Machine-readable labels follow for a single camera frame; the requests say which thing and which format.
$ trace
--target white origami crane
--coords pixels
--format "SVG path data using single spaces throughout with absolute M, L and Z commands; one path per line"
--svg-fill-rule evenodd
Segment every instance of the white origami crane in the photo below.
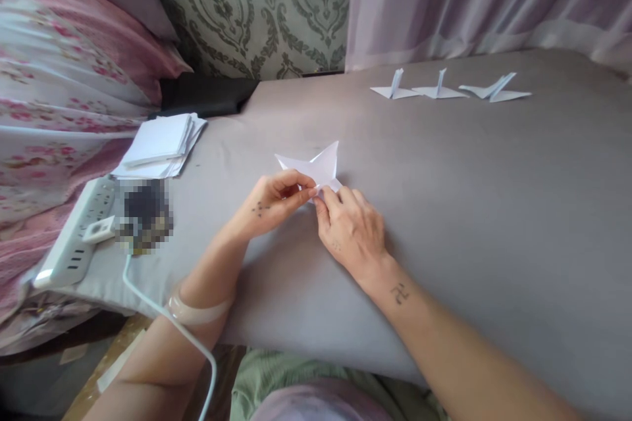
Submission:
M 301 161 L 293 158 L 286 158 L 275 155 L 283 169 L 295 169 L 298 172 L 309 176 L 316 181 L 316 189 L 319 191 L 323 186 L 329 186 L 333 192 L 338 192 L 342 187 L 340 181 L 336 179 L 336 169 L 338 167 L 338 142 L 335 141 L 322 150 L 310 161 Z
M 402 81 L 403 74 L 404 69 L 397 69 L 397 71 L 395 71 L 395 75 L 393 75 L 393 83 L 390 87 L 371 87 L 371 90 L 385 96 L 387 99 L 403 99 L 404 97 L 419 95 L 417 92 L 413 92 L 412 90 L 400 89 L 400 82 Z
M 520 97 L 526 97 L 527 95 L 531 95 L 531 92 L 514 92 L 514 91 L 504 91 L 503 87 L 507 85 L 507 83 L 513 79 L 515 76 L 515 72 L 510 72 L 506 76 L 502 76 L 495 84 L 492 84 L 489 87 L 474 87 L 474 86 L 459 86 L 459 89 L 467 90 L 481 99 L 486 99 L 489 97 L 490 102 L 502 102 L 505 100 L 519 99 Z
M 451 99 L 453 97 L 467 97 L 466 94 L 462 92 L 457 92 L 453 89 L 448 89 L 447 87 L 443 87 L 443 75 L 446 73 L 448 69 L 442 69 L 439 71 L 439 82 L 436 87 L 413 87 L 413 91 L 417 92 L 419 95 L 427 95 L 431 99 Z

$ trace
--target bed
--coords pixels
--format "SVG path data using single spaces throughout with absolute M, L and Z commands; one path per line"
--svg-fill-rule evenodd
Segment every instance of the bed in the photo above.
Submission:
M 174 232 L 131 278 L 165 302 L 275 153 L 340 140 L 338 179 L 384 214 L 413 277 L 589 416 L 632 416 L 632 89 L 565 51 L 404 66 L 402 87 L 487 86 L 517 72 L 532 96 L 388 100 L 396 66 L 263 82 L 239 116 L 209 120 L 168 183 Z M 62 291 L 151 315 L 101 244 Z M 253 241 L 227 343 L 291 351 L 423 384 L 386 321 L 320 244 L 311 205 Z

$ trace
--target white power strip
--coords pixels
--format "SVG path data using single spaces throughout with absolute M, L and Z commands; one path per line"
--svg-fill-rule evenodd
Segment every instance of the white power strip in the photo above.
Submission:
M 83 242 L 90 224 L 110 216 L 115 182 L 97 178 L 86 183 L 66 224 L 33 282 L 39 289 L 67 286 L 83 279 L 94 251 L 93 243 Z

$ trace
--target purple curtain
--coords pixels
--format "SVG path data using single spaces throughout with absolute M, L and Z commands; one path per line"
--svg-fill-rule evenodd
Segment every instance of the purple curtain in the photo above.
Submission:
M 533 47 L 632 74 L 632 0 L 351 0 L 346 70 Z

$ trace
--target finger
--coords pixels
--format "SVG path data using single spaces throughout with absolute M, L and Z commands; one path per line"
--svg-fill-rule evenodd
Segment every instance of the finger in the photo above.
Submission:
M 340 207 L 340 199 L 338 198 L 338 194 L 333 192 L 331 190 L 331 187 L 325 186 L 323 188 L 323 197 L 325 198 L 325 204 L 327 204 L 329 212 Z
M 338 191 L 338 195 L 340 196 L 340 200 L 342 201 L 343 204 L 357 205 L 356 196 L 351 192 L 351 189 L 349 189 L 348 187 L 342 186 L 340 188 L 340 191 Z
M 300 190 L 301 189 L 300 189 L 300 187 L 298 187 L 298 184 L 294 184 L 293 186 L 286 187 L 285 189 L 283 189 L 280 192 L 281 199 L 287 199 L 288 197 L 291 197 L 294 194 L 296 194 L 297 192 L 299 192 Z
M 292 214 L 296 209 L 305 204 L 308 200 L 314 197 L 318 191 L 316 189 L 305 188 L 297 192 L 291 197 L 288 197 L 283 203 L 283 207 L 287 215 Z
M 316 187 L 316 182 L 312 178 L 299 173 L 297 170 L 281 171 L 270 178 L 270 183 L 278 192 L 296 184 L 301 187 Z
M 367 198 L 364 197 L 364 194 L 362 194 L 362 192 L 358 191 L 357 189 L 354 189 L 352 192 L 354 193 L 354 196 L 360 205 L 365 207 L 369 205 Z
M 327 204 L 318 196 L 314 197 L 314 205 L 316 206 L 316 218 L 318 219 L 318 230 L 327 230 L 331 225 L 329 220 L 329 209 Z

